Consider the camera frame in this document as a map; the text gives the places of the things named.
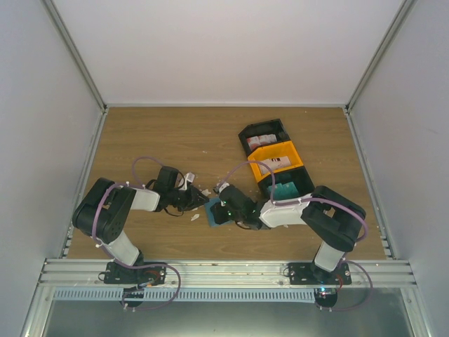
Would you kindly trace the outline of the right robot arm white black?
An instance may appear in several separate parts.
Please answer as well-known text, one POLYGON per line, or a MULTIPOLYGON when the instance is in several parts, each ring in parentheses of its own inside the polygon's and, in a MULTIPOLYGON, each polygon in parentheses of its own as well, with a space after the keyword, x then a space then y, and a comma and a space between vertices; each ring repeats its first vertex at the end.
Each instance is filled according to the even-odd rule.
POLYGON ((306 273, 318 284, 337 279, 342 259, 368 234, 364 209, 323 185, 302 197, 284 200, 254 201, 229 183, 216 192, 217 200, 206 207, 212 224, 233 222, 254 231, 293 225, 312 229, 322 242, 306 273))

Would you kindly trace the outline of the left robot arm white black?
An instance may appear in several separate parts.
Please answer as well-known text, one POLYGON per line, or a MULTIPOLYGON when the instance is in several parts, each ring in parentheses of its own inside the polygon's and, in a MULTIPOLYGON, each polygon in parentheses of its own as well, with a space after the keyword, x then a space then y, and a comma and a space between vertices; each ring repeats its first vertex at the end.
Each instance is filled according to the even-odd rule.
POLYGON ((199 208, 209 198, 193 181, 193 173, 183 175, 171 166, 162 166, 157 179, 143 187, 99 178, 74 211, 72 225, 121 265, 120 275, 128 283, 138 283, 144 277, 145 267, 141 251, 124 232, 129 213, 167 213, 170 206, 180 213, 199 208))

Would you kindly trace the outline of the teal credit card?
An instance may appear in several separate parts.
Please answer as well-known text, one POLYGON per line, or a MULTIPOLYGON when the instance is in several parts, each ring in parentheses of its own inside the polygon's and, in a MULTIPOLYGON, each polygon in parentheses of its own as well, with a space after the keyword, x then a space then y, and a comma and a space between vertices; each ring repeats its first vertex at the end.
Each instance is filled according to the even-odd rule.
POLYGON ((277 183, 274 187, 270 185, 268 187, 268 195, 271 195, 272 191, 274 191, 273 199, 275 201, 294 199, 300 196, 294 182, 277 183))

